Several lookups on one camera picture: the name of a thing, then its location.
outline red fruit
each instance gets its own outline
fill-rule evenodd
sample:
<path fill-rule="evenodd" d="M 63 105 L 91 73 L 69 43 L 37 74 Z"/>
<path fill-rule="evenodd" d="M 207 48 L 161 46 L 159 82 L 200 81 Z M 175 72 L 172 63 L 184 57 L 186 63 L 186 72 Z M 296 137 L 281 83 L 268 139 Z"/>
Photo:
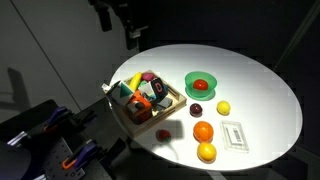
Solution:
<path fill-rule="evenodd" d="M 160 142 L 170 142 L 171 141 L 171 134 L 169 131 L 166 131 L 166 130 L 158 130 L 156 132 L 156 137 L 157 137 L 157 140 L 160 141 Z"/>
<path fill-rule="evenodd" d="M 208 89 L 208 83 L 207 81 L 203 79 L 197 79 L 193 83 L 193 88 L 198 90 L 207 90 Z"/>

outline green bowl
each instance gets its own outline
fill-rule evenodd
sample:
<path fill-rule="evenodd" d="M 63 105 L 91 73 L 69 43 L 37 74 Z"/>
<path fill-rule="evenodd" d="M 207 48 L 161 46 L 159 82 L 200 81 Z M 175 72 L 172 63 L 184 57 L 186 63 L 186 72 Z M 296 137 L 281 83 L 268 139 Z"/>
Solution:
<path fill-rule="evenodd" d="M 197 79 L 205 80 L 208 83 L 208 89 L 207 90 L 194 89 L 193 83 Z M 211 74 L 206 72 L 201 72 L 201 71 L 194 71 L 187 74 L 184 80 L 186 83 L 186 88 L 185 88 L 186 93 L 192 99 L 195 99 L 198 101 L 208 101 L 214 98 L 216 94 L 214 88 L 217 86 L 217 80 Z"/>

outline yellow object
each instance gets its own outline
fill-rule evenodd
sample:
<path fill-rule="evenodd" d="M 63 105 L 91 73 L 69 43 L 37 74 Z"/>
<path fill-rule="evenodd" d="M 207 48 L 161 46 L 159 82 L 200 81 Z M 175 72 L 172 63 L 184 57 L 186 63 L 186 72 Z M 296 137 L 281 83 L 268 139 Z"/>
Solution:
<path fill-rule="evenodd" d="M 216 160 L 217 150 L 211 143 L 202 142 L 198 146 L 197 154 L 201 161 L 212 163 Z"/>
<path fill-rule="evenodd" d="M 142 77 L 142 73 L 141 72 L 137 72 L 131 79 L 129 87 L 133 90 L 136 91 L 138 89 L 138 86 L 140 84 L 141 81 L 141 77 Z"/>
<path fill-rule="evenodd" d="M 224 116 L 229 115 L 230 109 L 230 104 L 227 101 L 220 101 L 217 105 L 217 111 Z"/>

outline green object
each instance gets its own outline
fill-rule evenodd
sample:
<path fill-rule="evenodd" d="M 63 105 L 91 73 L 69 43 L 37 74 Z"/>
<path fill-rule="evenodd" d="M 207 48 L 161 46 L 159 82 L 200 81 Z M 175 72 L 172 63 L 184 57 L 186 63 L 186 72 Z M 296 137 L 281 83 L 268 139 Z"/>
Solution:
<path fill-rule="evenodd" d="M 143 86 L 143 85 L 145 85 L 145 84 L 147 84 L 147 81 L 141 81 L 140 84 L 139 84 L 139 86 L 138 86 L 138 88 L 140 88 L 141 86 Z"/>
<path fill-rule="evenodd" d="M 132 90 L 127 87 L 126 85 L 124 85 L 123 83 L 121 83 L 120 85 L 120 98 L 124 97 L 124 96 L 128 96 L 130 94 L 133 94 Z"/>
<path fill-rule="evenodd" d="M 193 83 L 197 79 L 205 80 L 208 83 L 208 89 L 207 90 L 198 90 L 193 88 Z M 186 83 L 186 93 L 189 97 L 192 99 L 198 100 L 198 101 L 208 101 L 214 98 L 216 95 L 216 92 L 214 88 L 217 86 L 217 80 L 215 77 L 213 77 L 211 74 L 202 72 L 202 71 L 194 71 L 190 72 L 186 75 L 184 78 Z"/>

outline lemon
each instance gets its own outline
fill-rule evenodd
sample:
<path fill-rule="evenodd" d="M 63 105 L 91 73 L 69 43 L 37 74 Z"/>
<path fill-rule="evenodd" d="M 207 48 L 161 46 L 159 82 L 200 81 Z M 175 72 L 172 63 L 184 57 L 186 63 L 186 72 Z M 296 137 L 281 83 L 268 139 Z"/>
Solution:
<path fill-rule="evenodd" d="M 198 146 L 197 154 L 201 161 L 211 163 L 216 160 L 217 150 L 211 143 L 202 142 Z"/>
<path fill-rule="evenodd" d="M 221 115 L 228 115 L 230 113 L 230 104 L 227 101 L 220 101 L 218 103 L 217 106 L 217 111 L 221 114 Z"/>

